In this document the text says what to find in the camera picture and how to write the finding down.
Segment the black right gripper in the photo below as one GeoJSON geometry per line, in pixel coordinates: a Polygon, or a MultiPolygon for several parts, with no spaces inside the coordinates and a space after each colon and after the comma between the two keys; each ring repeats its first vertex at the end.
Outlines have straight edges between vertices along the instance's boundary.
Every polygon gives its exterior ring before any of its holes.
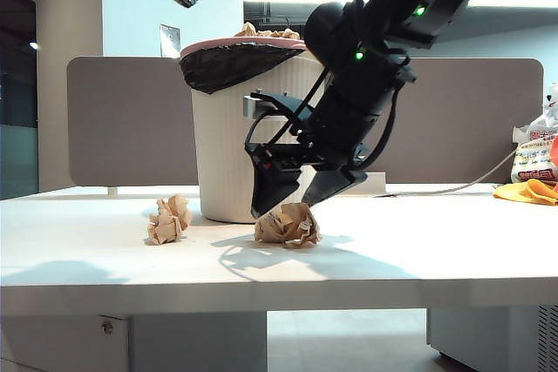
{"type": "Polygon", "coordinates": [[[259,218],[299,188],[303,166],[316,172],[302,202],[322,202],[367,180],[356,150],[371,129],[371,115],[363,113],[285,113],[287,121],[271,139],[255,142],[252,125],[245,151],[254,167],[251,214],[259,218]]]}

